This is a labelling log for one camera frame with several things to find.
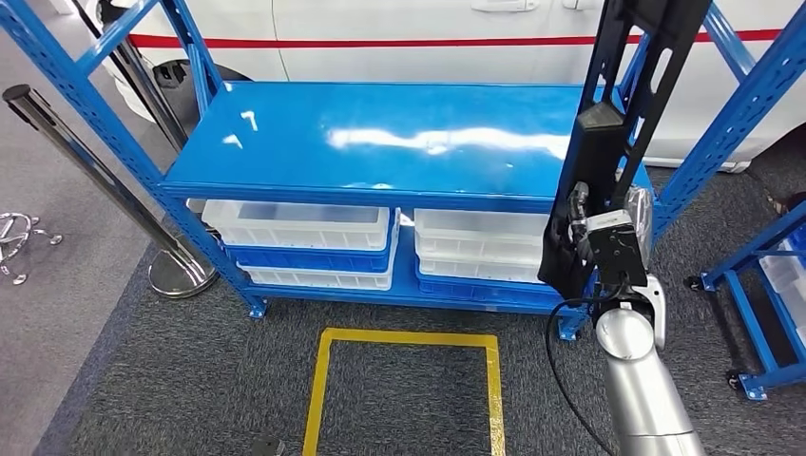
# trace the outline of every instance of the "shelf unit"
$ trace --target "shelf unit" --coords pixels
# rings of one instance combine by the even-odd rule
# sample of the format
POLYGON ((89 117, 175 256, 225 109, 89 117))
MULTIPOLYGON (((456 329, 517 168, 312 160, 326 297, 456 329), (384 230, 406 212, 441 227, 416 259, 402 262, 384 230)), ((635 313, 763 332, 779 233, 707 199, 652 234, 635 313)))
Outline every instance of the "shelf unit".
MULTIPOLYGON (((804 11, 801 7, 754 66, 716 7, 709 12, 705 25, 742 82, 657 198, 656 236, 802 72, 804 11)), ((546 213, 579 104, 578 86, 224 82, 183 0, 140 0, 76 61, 24 0, 0 0, 0 23, 232 284, 253 317, 265 315, 270 296, 536 314, 547 314, 560 300, 540 284, 533 285, 545 296, 540 303, 435 300, 417 287, 411 227, 402 229, 388 292, 257 286, 204 231, 184 201, 546 213), (201 113, 165 175, 87 78, 157 4, 188 55, 201 113)), ((634 88, 645 48, 639 46, 614 93, 634 88)), ((651 188, 643 169, 635 183, 651 188)), ((564 309, 561 315, 561 336, 573 338, 586 320, 585 309, 564 309)))
POLYGON ((766 390, 769 388, 806 381, 806 345, 797 334, 796 323, 784 305, 780 294, 775 291, 770 279, 759 264, 759 259, 767 256, 806 257, 804 251, 780 251, 777 248, 785 238, 804 225, 806 225, 806 202, 802 202, 776 220, 720 265, 701 275, 702 288, 707 292, 715 292, 717 285, 724 280, 756 348, 764 372, 760 374, 742 372, 738 373, 735 378, 736 386, 741 387, 747 398, 751 400, 767 399, 766 390), (739 282, 739 274, 749 270, 758 272, 764 291, 769 296, 781 328, 795 353, 797 360, 795 364, 779 366, 773 356, 770 344, 761 330, 750 300, 739 282))

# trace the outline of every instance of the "yellow tape square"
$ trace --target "yellow tape square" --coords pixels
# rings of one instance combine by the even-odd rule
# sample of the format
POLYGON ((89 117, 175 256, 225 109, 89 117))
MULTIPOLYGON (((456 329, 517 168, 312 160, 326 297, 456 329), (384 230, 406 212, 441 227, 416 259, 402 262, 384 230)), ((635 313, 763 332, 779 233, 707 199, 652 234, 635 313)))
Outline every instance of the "yellow tape square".
POLYGON ((498 359, 498 338, 490 334, 459 334, 450 332, 404 332, 377 330, 349 330, 327 328, 319 340, 317 366, 308 407, 308 423, 302 443, 303 456, 316 456, 319 427, 325 402, 325 384, 330 364, 330 346, 334 340, 348 342, 375 342, 380 344, 448 345, 479 347, 487 357, 487 395, 489 401, 489 444, 491 456, 504 456, 504 407, 501 401, 501 367, 498 359))

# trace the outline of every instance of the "chrome stanchion post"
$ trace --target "chrome stanchion post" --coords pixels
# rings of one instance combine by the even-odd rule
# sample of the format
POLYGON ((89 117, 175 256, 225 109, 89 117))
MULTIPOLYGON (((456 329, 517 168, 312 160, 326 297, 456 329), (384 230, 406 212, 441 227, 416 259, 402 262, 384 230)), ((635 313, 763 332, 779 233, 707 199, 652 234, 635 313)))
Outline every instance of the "chrome stanchion post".
POLYGON ((157 243, 161 251, 148 269, 152 288, 171 298, 189 297, 206 289, 218 277, 204 256, 165 231, 134 194, 104 165, 56 115, 41 95, 28 85, 3 92, 3 100, 23 121, 45 136, 75 163, 115 204, 157 243))
MULTIPOLYGON (((101 36, 101 31, 86 15, 78 0, 72 0, 73 6, 78 11, 84 25, 89 29, 95 38, 101 36)), ((154 122, 165 134, 168 142, 177 153, 182 151, 187 143, 187 135, 184 133, 182 124, 179 122, 176 113, 171 109, 163 92, 157 87, 148 72, 148 68, 143 63, 143 58, 135 47, 131 45, 126 37, 117 48, 109 55, 112 62, 123 75, 126 82, 131 86, 137 98, 143 102, 145 108, 154 118, 154 122)))

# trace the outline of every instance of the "white bin on rack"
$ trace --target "white bin on rack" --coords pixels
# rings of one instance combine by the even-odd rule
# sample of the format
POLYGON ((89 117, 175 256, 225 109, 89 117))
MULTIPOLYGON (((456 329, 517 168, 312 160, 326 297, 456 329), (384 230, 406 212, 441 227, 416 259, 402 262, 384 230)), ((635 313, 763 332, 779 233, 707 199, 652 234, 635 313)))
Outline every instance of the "white bin on rack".
POLYGON ((320 269, 261 268, 238 265, 249 273, 252 281, 262 285, 290 285, 293 287, 349 288, 356 290, 389 290, 392 288, 394 257, 397 253, 399 226, 392 231, 389 266, 384 273, 357 273, 320 269))
POLYGON ((420 258, 420 274, 426 276, 542 283, 537 279, 539 269, 539 264, 494 263, 474 259, 420 258))
POLYGON ((414 209, 421 258, 511 262, 537 266, 548 215, 414 209))
POLYGON ((211 199, 201 219, 228 245, 383 250, 386 207, 211 199))
MULTIPOLYGON (((784 239, 779 250, 793 250, 784 239)), ((797 256, 764 256, 758 260, 761 269, 795 322, 797 335, 806 345, 806 269, 797 256)))

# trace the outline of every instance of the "dark carpet floor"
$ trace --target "dark carpet floor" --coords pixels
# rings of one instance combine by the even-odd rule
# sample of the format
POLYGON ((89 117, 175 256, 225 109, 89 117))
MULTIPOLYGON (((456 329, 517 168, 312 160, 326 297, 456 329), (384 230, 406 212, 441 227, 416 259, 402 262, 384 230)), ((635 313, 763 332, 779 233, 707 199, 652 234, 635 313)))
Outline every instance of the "dark carpet floor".
MULTIPOLYGON (((783 140, 754 161, 752 174, 715 177, 655 249, 652 271, 669 306, 662 357, 709 454, 796 455, 806 447, 806 385, 773 390, 763 403, 730 390, 726 371, 758 368, 738 313, 726 293, 709 299, 683 285, 774 219, 767 193, 806 187, 806 156, 795 144, 783 140)), ((650 174, 660 186, 671 171, 650 174)), ((495 334, 507 453, 603 454, 551 377, 541 316, 278 299, 265 319, 252 321, 223 282, 183 301, 156 297, 145 285, 146 264, 37 454, 249 454, 263 434, 299 454, 326 327, 495 334)), ((758 284, 750 277, 747 285, 765 312, 758 284)), ((558 344, 559 370, 614 446, 604 360, 591 335, 588 325, 581 340, 558 344)), ((319 454, 490 452, 481 350, 336 342, 329 373, 319 454)))

